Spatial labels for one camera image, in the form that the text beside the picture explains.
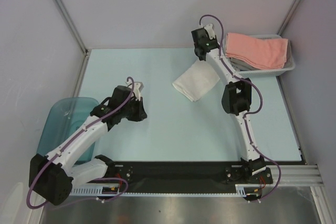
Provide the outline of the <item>white towel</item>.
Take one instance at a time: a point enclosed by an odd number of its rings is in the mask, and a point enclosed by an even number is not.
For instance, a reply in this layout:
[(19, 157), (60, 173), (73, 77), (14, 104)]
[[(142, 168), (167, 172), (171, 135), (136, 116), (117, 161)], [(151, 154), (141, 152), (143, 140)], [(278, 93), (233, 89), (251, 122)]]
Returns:
[(219, 76), (206, 61), (195, 61), (173, 83), (173, 87), (190, 101), (196, 102), (219, 81)]

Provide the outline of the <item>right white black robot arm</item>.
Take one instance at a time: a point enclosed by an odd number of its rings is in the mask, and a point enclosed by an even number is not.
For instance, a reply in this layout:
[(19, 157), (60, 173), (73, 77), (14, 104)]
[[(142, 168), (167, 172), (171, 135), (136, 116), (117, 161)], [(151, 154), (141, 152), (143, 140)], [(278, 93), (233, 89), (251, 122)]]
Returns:
[(239, 179), (254, 183), (266, 170), (264, 157), (258, 153), (254, 133), (251, 128), (252, 87), (250, 79), (243, 78), (231, 66), (217, 41), (211, 25), (191, 31), (194, 52), (200, 61), (207, 62), (225, 85), (222, 107), (236, 126), (241, 145), (241, 168)]

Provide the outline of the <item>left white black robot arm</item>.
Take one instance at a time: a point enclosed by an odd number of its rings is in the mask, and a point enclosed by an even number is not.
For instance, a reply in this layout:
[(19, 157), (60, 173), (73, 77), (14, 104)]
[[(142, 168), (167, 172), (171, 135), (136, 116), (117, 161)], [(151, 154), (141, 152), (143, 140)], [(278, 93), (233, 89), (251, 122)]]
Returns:
[(36, 154), (30, 161), (29, 190), (26, 204), (33, 192), (55, 206), (63, 203), (75, 187), (93, 180), (110, 182), (115, 177), (113, 161), (103, 155), (76, 165), (80, 156), (100, 137), (107, 134), (121, 120), (141, 122), (147, 118), (143, 106), (142, 82), (128, 81), (126, 86), (117, 86), (112, 96), (105, 98), (92, 109), (89, 116), (71, 136), (54, 150), (42, 156)]

